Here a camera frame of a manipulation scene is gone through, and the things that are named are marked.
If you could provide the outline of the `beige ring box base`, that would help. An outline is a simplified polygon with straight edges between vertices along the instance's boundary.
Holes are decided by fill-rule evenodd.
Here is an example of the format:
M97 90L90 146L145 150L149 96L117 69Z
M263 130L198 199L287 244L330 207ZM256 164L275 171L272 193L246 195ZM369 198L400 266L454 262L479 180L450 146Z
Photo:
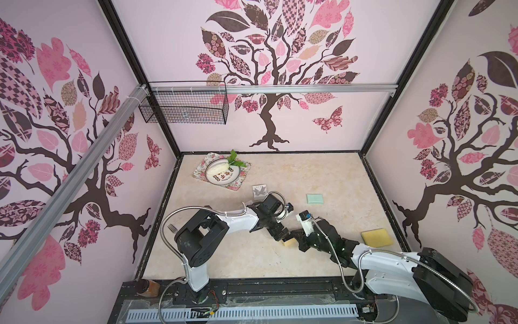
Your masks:
M298 241L295 239L295 238L290 238L290 239L287 239L287 240L283 240L282 243L283 243L283 246L285 247L290 247L294 244L296 244Z

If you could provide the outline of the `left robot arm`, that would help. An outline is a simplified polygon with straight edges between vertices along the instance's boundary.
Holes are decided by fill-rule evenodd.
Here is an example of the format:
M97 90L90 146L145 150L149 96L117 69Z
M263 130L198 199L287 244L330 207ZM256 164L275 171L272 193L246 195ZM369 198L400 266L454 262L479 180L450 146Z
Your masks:
M222 212L210 207L196 210L175 234L174 242L186 270L188 286L200 292L209 284L207 263L226 235L266 229L274 240L282 240L289 230L281 222L294 211L294 206L280 194L269 193L262 201L244 205L240 211Z

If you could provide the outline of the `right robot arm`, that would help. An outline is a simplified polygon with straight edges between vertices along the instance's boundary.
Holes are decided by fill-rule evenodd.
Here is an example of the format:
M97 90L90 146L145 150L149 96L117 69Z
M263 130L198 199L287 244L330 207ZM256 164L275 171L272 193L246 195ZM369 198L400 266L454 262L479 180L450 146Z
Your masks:
M480 310L472 296L473 280L433 248L420 252L373 248L342 238L328 221L306 211L297 220L302 229L292 235L299 249L306 252L314 248L328 254L340 272L346 268L356 270L351 280L342 280L356 296L385 294L413 299L459 323Z

